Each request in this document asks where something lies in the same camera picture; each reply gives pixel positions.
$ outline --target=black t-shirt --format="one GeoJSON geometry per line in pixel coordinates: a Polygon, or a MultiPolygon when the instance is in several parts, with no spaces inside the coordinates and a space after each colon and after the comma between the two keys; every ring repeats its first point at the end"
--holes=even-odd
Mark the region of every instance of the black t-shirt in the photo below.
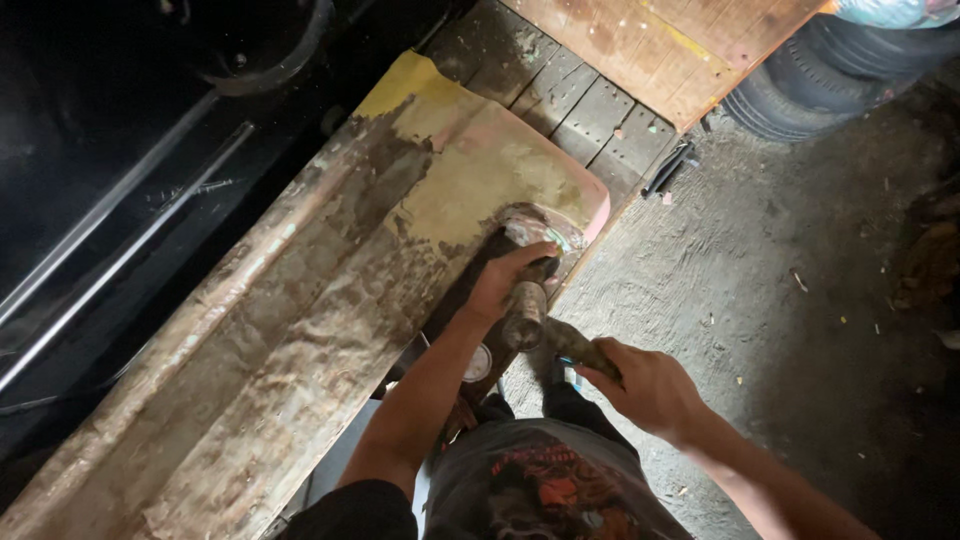
{"type": "MultiPolygon", "coordinates": [[[[417,521],[400,488],[362,480],[298,515],[288,538],[413,540],[417,521]]],[[[424,538],[691,540],[625,448],[546,418],[488,422],[451,444],[430,480],[424,538]]]]}

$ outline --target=hand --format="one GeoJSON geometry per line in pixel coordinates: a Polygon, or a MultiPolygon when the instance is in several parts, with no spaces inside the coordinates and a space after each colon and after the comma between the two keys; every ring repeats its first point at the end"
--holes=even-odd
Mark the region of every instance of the hand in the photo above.
{"type": "Polygon", "coordinates": [[[480,278],[470,292],[463,309],[489,324],[507,314],[507,298],[516,284],[516,276],[527,264],[542,257],[557,255],[557,244],[538,242],[487,261],[480,278]]]}
{"type": "Polygon", "coordinates": [[[585,366],[577,366],[577,373],[638,428],[682,446],[703,421],[713,416],[693,380],[673,356],[641,351],[612,337],[598,338],[594,343],[620,369],[623,385],[585,366]]]}

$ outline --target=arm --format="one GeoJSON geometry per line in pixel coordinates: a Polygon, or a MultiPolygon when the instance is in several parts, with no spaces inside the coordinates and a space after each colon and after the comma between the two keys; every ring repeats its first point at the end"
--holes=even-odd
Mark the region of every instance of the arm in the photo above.
{"type": "Polygon", "coordinates": [[[676,359],[612,338],[597,344],[620,368],[623,386],[588,368],[577,371],[635,425],[702,467],[764,540],[878,540],[846,510],[710,410],[676,359]]]}
{"type": "Polygon", "coordinates": [[[506,312],[517,274],[538,258],[556,255],[556,248],[541,242],[487,263],[467,303],[373,414],[337,487],[383,479],[413,500],[417,471],[453,408],[473,352],[506,312]]]}

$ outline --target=tire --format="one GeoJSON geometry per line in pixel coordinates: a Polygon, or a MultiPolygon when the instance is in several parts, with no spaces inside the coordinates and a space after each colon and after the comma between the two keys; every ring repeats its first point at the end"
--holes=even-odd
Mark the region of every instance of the tire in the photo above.
{"type": "Polygon", "coordinates": [[[960,54],[957,23],[923,30],[885,30],[818,14],[803,30],[814,54],[854,77],[916,79],[960,54]]]}
{"type": "Polygon", "coordinates": [[[858,79],[822,61],[801,28],[764,62],[774,85],[791,101],[823,112],[863,112],[883,101],[885,84],[858,79]]]}
{"type": "Polygon", "coordinates": [[[759,65],[721,102],[727,113],[750,133],[776,142],[800,142],[825,135],[856,113],[810,110],[790,101],[759,65]]]}

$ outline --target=person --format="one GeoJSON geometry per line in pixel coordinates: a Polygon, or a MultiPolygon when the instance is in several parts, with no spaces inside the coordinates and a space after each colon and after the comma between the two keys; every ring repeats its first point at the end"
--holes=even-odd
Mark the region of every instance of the person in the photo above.
{"type": "MultiPolygon", "coordinates": [[[[487,264],[443,334],[386,395],[337,488],[292,520],[288,538],[417,538],[414,481],[468,361],[504,316],[518,272],[554,255],[554,244],[538,243],[487,264]]],[[[577,372],[703,468],[764,539],[878,538],[710,410],[676,359],[609,337],[596,343],[622,384],[577,372]]],[[[485,405],[478,427],[437,458],[424,538],[691,538],[647,485],[636,449],[569,383],[545,390],[545,418],[513,419],[496,394],[485,405]]]]}

